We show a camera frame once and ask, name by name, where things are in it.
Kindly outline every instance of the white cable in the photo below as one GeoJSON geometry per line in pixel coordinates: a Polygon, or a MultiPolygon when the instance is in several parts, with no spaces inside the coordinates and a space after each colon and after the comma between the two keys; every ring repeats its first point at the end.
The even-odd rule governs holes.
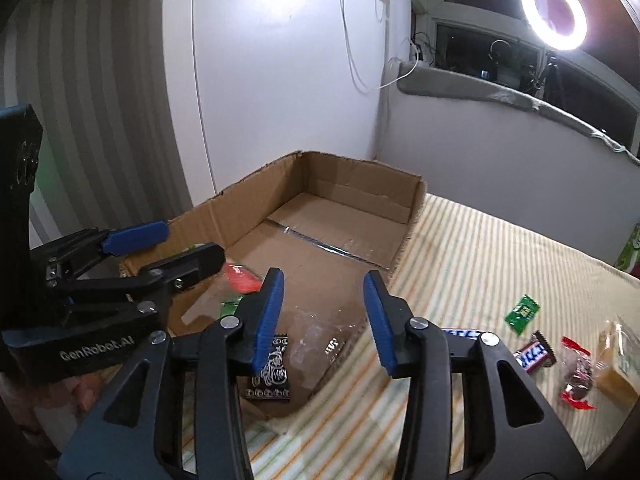
{"type": "Polygon", "coordinates": [[[382,90],[383,88],[386,88],[388,86],[393,85],[394,83],[400,81],[402,78],[407,77],[411,72],[413,72],[415,70],[415,68],[418,66],[419,60],[418,60],[418,48],[415,46],[414,42],[409,40],[410,45],[413,46],[414,48],[414,52],[415,52],[415,64],[414,66],[411,68],[411,70],[409,70],[409,72],[407,72],[404,75],[401,75],[400,77],[395,78],[393,81],[390,81],[389,83],[383,84],[382,86],[376,87],[376,88],[370,88],[361,78],[360,73],[358,72],[358,68],[356,67],[356,63],[353,60],[353,53],[351,51],[351,43],[349,41],[349,31],[347,28],[347,18],[344,14],[344,0],[340,0],[340,12],[342,13],[342,27],[344,29],[344,44],[347,48],[347,57],[349,59],[349,71],[351,73],[351,79],[354,83],[354,85],[356,86],[356,89],[361,92],[361,93],[371,93],[371,92],[375,92],[377,90],[382,90]],[[358,82],[356,81],[356,78],[358,79],[358,82],[360,83],[360,85],[362,86],[362,88],[358,87],[358,82]]]}

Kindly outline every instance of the cardboard flap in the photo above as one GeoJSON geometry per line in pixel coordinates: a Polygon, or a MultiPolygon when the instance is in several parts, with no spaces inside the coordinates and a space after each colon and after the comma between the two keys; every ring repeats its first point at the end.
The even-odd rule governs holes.
{"type": "Polygon", "coordinates": [[[388,269],[406,234],[406,225],[301,193],[269,219],[388,269]]]}
{"type": "Polygon", "coordinates": [[[420,177],[380,162],[304,153],[308,192],[407,223],[420,177]]]}
{"type": "Polygon", "coordinates": [[[283,156],[236,182],[210,200],[220,225],[223,247],[229,247],[304,188],[300,153],[283,156]]]}

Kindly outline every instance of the snickers bar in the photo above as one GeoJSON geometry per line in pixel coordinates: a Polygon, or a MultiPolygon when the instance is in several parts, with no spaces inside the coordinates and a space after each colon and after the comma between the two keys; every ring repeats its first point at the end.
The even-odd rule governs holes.
{"type": "MultiPolygon", "coordinates": [[[[478,339],[482,333],[479,330],[459,328],[443,328],[442,330],[443,332],[469,339],[478,339]]],[[[539,330],[534,332],[531,336],[531,341],[517,352],[514,352],[513,356],[527,374],[532,373],[541,366],[549,367],[556,364],[556,356],[539,330]]]]}

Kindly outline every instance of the candy wrapper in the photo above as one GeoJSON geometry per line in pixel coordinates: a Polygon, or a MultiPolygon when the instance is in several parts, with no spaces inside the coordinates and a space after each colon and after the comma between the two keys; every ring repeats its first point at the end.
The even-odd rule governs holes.
{"type": "Polygon", "coordinates": [[[561,340],[562,391],[560,398],[576,410],[595,410],[584,397],[593,386],[591,353],[577,342],[563,337],[561,340]]]}
{"type": "Polygon", "coordinates": [[[529,296],[523,296],[516,307],[505,316],[504,320],[518,335],[522,335],[524,329],[540,310],[538,304],[529,296]]]}
{"type": "Polygon", "coordinates": [[[532,374],[540,367],[548,368],[556,364],[554,351],[540,330],[535,331],[531,336],[531,341],[515,352],[513,356],[527,374],[532,374]]]}
{"type": "Polygon", "coordinates": [[[227,261],[222,272],[217,273],[209,288],[182,315],[182,322],[189,325],[198,317],[219,319],[236,312],[240,300],[249,292],[257,292],[262,278],[249,268],[227,261]]]}
{"type": "Polygon", "coordinates": [[[289,377],[284,367],[284,353],[289,345],[287,334],[276,334],[267,364],[257,377],[252,377],[244,389],[245,399],[289,400],[289,377]]]}

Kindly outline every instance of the cardboard box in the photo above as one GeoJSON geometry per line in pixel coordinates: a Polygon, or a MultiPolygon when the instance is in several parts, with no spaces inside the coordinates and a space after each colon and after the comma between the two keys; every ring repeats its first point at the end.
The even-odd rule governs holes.
{"type": "MultiPolygon", "coordinates": [[[[123,266],[134,275],[190,245],[216,242],[262,275],[281,268],[285,297],[276,332],[289,335],[290,401],[252,403],[267,416],[284,416],[302,407],[350,352],[366,325],[364,274],[378,269],[389,277],[424,193],[418,176],[377,162],[296,152],[172,220],[166,242],[131,255],[123,266]]],[[[212,322],[181,319],[209,283],[174,297],[169,329],[175,335],[212,322]]]]}

